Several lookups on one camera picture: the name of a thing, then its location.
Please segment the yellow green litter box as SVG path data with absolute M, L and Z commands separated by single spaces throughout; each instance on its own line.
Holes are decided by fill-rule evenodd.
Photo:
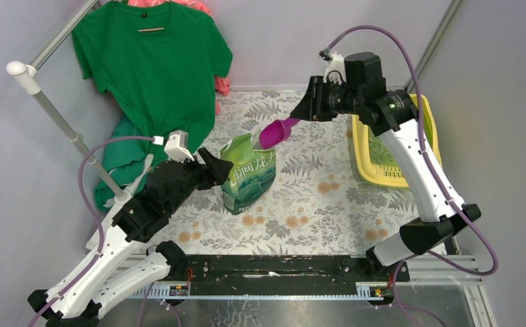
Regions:
M 442 166 L 437 128 L 428 99 L 422 95 L 424 105 L 424 130 L 429 144 Z M 352 116 L 352 137 L 354 154 L 360 177 L 366 182 L 380 187 L 409 189 L 402 171 L 392 153 L 384 143 L 373 135 L 368 126 L 362 124 L 357 116 Z

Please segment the magenta plastic scoop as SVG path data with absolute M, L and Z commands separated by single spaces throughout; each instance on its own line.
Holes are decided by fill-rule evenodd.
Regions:
M 265 127 L 259 136 L 259 144 L 263 149 L 270 149 L 287 140 L 292 133 L 292 128 L 300 122 L 292 117 L 277 119 Z

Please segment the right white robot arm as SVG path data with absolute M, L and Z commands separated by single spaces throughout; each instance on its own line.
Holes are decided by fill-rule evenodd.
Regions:
M 452 188 L 426 136 L 418 132 L 418 109 L 404 90 L 389 91 L 381 60 L 372 52 L 342 57 L 320 52 L 328 62 L 323 76 L 312 76 L 301 102 L 290 116 L 302 121 L 327 122 L 339 114 L 353 114 L 368 126 L 391 152 L 411 190 L 418 218 L 370 248 L 365 272 L 381 281 L 392 265 L 422 255 L 480 218 L 476 204 L 468 204 Z

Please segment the green cat litter bag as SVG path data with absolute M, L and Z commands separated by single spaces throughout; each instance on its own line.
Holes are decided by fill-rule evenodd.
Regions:
M 234 137 L 219 151 L 220 158 L 233 163 L 223 186 L 227 211 L 238 215 L 257 202 L 276 177 L 276 150 L 263 149 L 251 133 Z

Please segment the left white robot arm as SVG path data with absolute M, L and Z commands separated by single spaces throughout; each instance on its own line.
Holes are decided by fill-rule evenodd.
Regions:
M 27 301 L 47 326 L 96 326 L 114 306 L 141 287 L 163 278 L 176 280 L 187 272 L 188 257 L 173 241 L 116 278 L 112 273 L 136 250 L 166 227 L 170 218 L 197 190 L 223 185 L 233 168 L 230 161 L 200 148 L 197 157 L 163 161 L 142 191 L 112 218 L 104 239 L 68 276 L 48 290 L 34 290 Z

